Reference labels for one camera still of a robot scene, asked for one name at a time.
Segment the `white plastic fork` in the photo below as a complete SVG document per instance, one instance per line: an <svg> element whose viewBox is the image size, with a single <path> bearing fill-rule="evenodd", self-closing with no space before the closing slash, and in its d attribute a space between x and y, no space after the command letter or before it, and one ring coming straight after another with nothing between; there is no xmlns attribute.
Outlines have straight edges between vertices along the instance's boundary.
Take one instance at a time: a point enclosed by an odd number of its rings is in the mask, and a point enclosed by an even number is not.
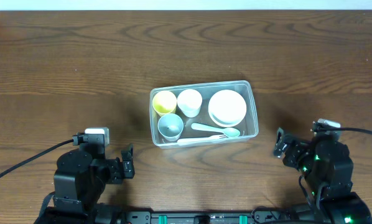
<svg viewBox="0 0 372 224"><path fill-rule="evenodd" d="M219 134L219 135L213 135L213 136L204 137L204 138L183 138L183 139L178 139L177 140L177 143L183 144L183 143L191 143L191 142L213 141L213 140L219 140L219 139L225 139L225 138L227 138L226 135Z"/></svg>

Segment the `grey paper cup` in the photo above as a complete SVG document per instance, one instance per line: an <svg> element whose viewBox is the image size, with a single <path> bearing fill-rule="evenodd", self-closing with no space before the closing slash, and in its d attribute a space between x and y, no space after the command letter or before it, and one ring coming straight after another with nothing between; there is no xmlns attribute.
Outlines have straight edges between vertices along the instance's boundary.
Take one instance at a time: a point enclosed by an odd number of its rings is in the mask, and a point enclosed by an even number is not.
<svg viewBox="0 0 372 224"><path fill-rule="evenodd" d="M182 118L173 113L163 115L157 125L159 133L171 142L177 141L184 130Z"/></svg>

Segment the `mint green plastic spoon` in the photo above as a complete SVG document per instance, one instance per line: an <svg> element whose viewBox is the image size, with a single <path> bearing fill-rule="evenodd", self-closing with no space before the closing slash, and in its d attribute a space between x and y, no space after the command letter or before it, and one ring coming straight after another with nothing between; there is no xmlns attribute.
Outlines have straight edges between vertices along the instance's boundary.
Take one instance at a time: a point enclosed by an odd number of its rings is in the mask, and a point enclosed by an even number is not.
<svg viewBox="0 0 372 224"><path fill-rule="evenodd" d="M222 133L229 138L235 138L235 137L240 136L241 134L241 132L236 128L216 128L213 126L208 126L208 125L200 124L200 123L192 123L191 128L197 131L209 131L209 132Z"/></svg>

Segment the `clear plastic storage container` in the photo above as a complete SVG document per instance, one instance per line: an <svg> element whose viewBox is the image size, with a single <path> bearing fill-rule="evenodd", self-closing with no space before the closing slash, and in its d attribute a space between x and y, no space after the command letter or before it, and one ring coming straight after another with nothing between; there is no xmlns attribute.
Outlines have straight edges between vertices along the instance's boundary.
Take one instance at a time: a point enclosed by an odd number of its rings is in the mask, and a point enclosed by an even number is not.
<svg viewBox="0 0 372 224"><path fill-rule="evenodd" d="M191 142L191 143L183 143L179 144L177 141L171 142L166 140L158 130L158 121L161 118L153 109L152 107L152 99L153 97L160 91L171 91L176 97L186 90L186 89L194 89L197 90L202 96L202 105L199 114L194 118L188 118L180 108L177 106L175 113L179 115L183 122L184 122L184 130L180 135L179 139L183 138L204 138L210 137L213 135L219 135L222 133L216 132L209 132L209 131L197 131L191 128L192 123L200 123L205 124L208 126L213 126L216 128L225 128L215 124L210 116L208 115L208 102L210 98L220 90L233 90L239 93L245 100L247 106L246 116L236 126L229 127L229 128L236 128L238 129L241 134L235 138L225 138L213 141L201 141L201 142ZM247 141L255 136L258 135L259 126L258 126L258 116L256 111L256 105L254 101L253 92L251 89L251 85L246 80L236 80L236 81L227 81L227 82L211 82L211 83L198 83L198 84L190 84L190 85L180 85L180 86L168 86L162 88L155 88L150 92L150 123L151 123L151 133L152 133L152 142L162 148L162 149L170 149L175 147L192 147L192 146L202 146L202 145L210 145L210 144L221 144L221 143L229 143L229 142L240 142L240 141Z"/></svg>

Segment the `yellow paper cup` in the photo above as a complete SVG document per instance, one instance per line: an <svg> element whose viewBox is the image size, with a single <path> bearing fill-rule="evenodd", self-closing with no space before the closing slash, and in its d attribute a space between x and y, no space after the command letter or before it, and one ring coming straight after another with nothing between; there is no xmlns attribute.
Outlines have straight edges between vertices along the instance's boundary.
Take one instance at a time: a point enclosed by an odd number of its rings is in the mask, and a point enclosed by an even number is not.
<svg viewBox="0 0 372 224"><path fill-rule="evenodd" d="M153 97L152 107L159 116L175 113L177 97L171 91L160 91Z"/></svg>

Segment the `white bowl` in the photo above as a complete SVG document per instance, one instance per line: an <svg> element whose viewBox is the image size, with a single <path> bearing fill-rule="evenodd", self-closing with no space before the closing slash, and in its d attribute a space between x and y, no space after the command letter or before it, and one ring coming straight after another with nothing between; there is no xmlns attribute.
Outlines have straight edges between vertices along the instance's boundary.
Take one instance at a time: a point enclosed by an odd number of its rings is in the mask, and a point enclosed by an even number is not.
<svg viewBox="0 0 372 224"><path fill-rule="evenodd" d="M233 90L220 90L208 102L208 115L221 127L233 127L246 116L247 106L244 98Z"/></svg>

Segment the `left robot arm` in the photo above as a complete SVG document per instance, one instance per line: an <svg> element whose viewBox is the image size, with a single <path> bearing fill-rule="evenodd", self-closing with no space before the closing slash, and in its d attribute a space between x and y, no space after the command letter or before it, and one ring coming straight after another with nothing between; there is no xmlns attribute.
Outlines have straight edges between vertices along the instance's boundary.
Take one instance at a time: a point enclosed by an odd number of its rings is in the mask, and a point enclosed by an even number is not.
<svg viewBox="0 0 372 224"><path fill-rule="evenodd" d="M134 147L129 144L121 157L107 159L104 134L72 136L77 149L57 160L53 177L55 191L42 203L36 223L126 223L118 207L98 203L107 184L122 184L135 175Z"/></svg>

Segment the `white paper cup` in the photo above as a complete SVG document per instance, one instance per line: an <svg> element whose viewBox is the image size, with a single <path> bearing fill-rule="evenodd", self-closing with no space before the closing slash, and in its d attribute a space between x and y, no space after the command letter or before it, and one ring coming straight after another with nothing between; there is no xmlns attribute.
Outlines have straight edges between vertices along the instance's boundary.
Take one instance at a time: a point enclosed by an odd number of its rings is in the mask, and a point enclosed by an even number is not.
<svg viewBox="0 0 372 224"><path fill-rule="evenodd" d="M186 89L182 91L177 97L177 106L188 118L196 117L202 105L201 94L194 89Z"/></svg>

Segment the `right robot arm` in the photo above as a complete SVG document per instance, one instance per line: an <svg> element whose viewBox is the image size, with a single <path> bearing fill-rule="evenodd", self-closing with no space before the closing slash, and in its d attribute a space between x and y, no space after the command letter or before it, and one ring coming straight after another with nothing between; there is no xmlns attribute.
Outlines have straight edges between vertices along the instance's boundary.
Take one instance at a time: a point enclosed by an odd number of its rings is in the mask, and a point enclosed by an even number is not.
<svg viewBox="0 0 372 224"><path fill-rule="evenodd" d="M307 203L296 205L281 219L289 223L372 223L368 206L351 189L354 164L348 146L339 142L346 128L317 125L310 141L277 130L274 155L301 173Z"/></svg>

